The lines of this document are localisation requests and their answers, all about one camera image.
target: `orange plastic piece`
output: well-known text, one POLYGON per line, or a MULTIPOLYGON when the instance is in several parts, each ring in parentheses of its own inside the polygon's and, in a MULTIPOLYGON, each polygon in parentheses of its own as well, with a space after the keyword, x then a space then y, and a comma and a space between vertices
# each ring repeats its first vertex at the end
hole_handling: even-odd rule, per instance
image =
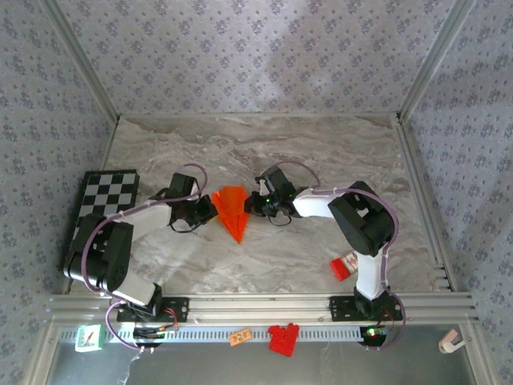
POLYGON ((251 335, 251 329, 243 329, 239 330, 236 333, 230 334, 230 345, 234 347, 235 345, 239 345, 240 343, 249 341, 253 338, 251 335))
POLYGON ((244 187, 227 186, 212 194, 212 203, 219 213, 219 220, 237 243, 242 242, 249 214, 244 212, 244 201, 248 198, 244 187))

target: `small red toy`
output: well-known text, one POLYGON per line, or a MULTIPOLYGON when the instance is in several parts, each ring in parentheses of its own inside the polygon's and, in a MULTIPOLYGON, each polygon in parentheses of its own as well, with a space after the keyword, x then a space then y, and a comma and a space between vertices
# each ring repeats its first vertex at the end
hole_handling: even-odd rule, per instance
POLYGON ((268 332, 271 334, 269 349, 276 351, 287 357, 292 357, 294 347, 296 346, 297 336, 299 335, 299 326, 290 323, 286 328, 281 326, 271 326, 268 332))
POLYGON ((337 277, 339 281, 342 281, 351 275, 350 271, 345 267, 344 262, 342 262, 340 258, 333 259, 329 264, 331 265, 331 269, 333 270, 335 277, 337 277))

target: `orange tag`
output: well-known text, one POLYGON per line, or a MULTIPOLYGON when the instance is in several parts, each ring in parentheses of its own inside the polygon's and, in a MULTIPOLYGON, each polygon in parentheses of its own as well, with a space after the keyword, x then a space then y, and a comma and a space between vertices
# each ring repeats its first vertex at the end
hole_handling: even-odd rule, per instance
POLYGON ((252 338, 251 330, 249 328, 239 330, 236 333, 230 334, 229 338, 230 345, 234 347, 235 345, 239 345, 240 343, 249 341, 252 338))

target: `wallpaper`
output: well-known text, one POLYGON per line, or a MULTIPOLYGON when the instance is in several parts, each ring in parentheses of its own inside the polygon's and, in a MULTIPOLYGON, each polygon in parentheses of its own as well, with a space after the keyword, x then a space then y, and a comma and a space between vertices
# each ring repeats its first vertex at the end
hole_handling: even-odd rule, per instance
POLYGON ((479 2, 414 111, 411 129, 505 383, 513 383, 513 4, 479 2))
POLYGON ((0 383, 37 337, 83 173, 112 129, 37 1, 0 2, 0 383))
POLYGON ((453 0, 59 0, 121 114, 397 111, 453 0))

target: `checkerboard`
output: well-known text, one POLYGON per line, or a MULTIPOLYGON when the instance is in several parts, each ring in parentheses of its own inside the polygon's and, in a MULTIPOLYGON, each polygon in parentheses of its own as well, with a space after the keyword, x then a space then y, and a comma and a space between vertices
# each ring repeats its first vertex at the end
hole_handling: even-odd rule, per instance
POLYGON ((79 231, 82 219, 89 213, 115 214, 135 206, 139 175, 136 170, 89 171, 84 174, 72 217, 64 254, 79 231))

